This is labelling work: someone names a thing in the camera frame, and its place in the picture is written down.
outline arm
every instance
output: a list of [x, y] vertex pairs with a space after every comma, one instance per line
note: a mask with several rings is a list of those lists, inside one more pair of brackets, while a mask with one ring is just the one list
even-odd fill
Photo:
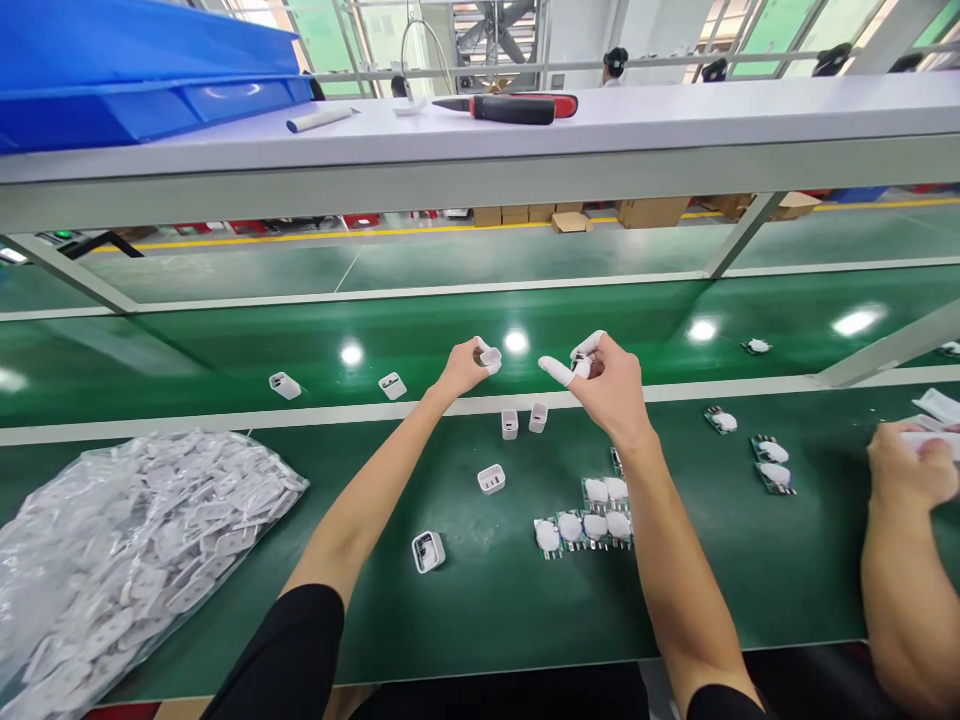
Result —
[[407, 486], [430, 434], [450, 404], [499, 369], [474, 360], [473, 338], [453, 348], [440, 379], [340, 493], [310, 538], [283, 588], [329, 585], [344, 608], [350, 604], [360, 570]]
[[581, 348], [589, 344], [595, 348], [589, 378], [553, 358], [541, 358], [540, 366], [570, 389], [620, 453], [640, 584], [680, 712], [687, 716], [694, 693], [706, 685], [732, 687], [759, 706], [730, 612], [650, 424], [640, 363], [602, 331]]
[[960, 711], [960, 598], [937, 555], [930, 512], [957, 494], [949, 445], [918, 456], [883, 424], [870, 444], [873, 493], [861, 580], [870, 650], [884, 689], [912, 715]]

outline plastic bag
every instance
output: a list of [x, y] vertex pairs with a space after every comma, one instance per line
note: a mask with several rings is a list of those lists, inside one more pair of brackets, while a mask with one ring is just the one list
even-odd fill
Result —
[[83, 453], [0, 529], [0, 718], [82, 717], [308, 486], [237, 433]]

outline person's left hand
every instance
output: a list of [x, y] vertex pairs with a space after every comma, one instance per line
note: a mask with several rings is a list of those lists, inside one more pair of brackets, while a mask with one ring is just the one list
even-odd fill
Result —
[[465, 343], [454, 345], [447, 359], [436, 388], [448, 402], [453, 402], [465, 392], [469, 392], [500, 369], [500, 363], [482, 366], [476, 361], [478, 350], [489, 350], [489, 346], [479, 337], [473, 337]]

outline black handle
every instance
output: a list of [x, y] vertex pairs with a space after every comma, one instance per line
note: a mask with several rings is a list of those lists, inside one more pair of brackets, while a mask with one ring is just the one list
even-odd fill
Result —
[[475, 95], [473, 116], [478, 120], [515, 125], [549, 125], [557, 114], [553, 100], [498, 95]]

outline blue plastic tray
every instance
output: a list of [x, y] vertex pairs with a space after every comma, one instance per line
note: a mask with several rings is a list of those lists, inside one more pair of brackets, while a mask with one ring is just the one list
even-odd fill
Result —
[[0, 0], [0, 91], [294, 75], [294, 33], [158, 0]]
[[304, 75], [0, 92], [0, 154], [133, 145], [312, 99]]

